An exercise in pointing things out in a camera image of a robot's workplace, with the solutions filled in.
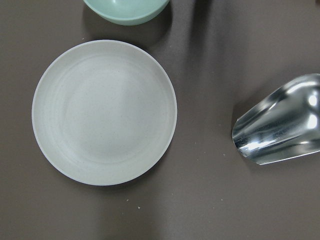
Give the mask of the white round plate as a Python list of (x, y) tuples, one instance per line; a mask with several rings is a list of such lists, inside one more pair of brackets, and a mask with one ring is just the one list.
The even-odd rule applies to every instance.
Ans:
[(117, 40), (77, 45), (54, 60), (32, 101), (40, 150), (65, 176), (94, 186), (131, 181), (164, 155), (177, 100), (163, 67)]

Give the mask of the light green bowl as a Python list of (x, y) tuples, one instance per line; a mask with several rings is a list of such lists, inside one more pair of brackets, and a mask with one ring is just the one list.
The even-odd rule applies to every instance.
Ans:
[(168, 0), (84, 0), (101, 18), (122, 26), (146, 23), (169, 4)]

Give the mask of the shiny metal scoop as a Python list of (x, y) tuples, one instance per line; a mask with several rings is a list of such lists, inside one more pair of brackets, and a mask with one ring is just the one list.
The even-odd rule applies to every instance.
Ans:
[(237, 119), (231, 132), (239, 153), (266, 165), (320, 151), (320, 75), (284, 84)]

